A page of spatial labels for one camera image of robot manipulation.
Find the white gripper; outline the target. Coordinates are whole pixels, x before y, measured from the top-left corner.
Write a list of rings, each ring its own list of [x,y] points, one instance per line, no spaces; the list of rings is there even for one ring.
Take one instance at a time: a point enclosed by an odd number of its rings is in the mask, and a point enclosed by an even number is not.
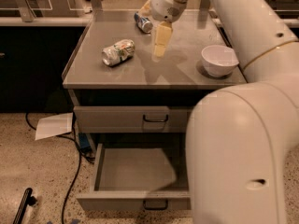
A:
[[[154,29],[153,56],[162,58],[173,34],[172,22],[177,21],[187,7],[189,0],[148,0],[138,10],[141,17],[151,16],[161,21]]]

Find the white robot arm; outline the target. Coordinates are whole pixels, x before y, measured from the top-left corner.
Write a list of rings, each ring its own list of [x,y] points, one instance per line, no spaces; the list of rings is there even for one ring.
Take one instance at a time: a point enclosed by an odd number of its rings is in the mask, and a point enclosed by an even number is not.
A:
[[[188,0],[149,0],[155,21],[177,21]],[[298,48],[264,0],[210,0],[247,82],[193,109],[186,164],[193,224],[286,224],[284,161],[299,144]]]

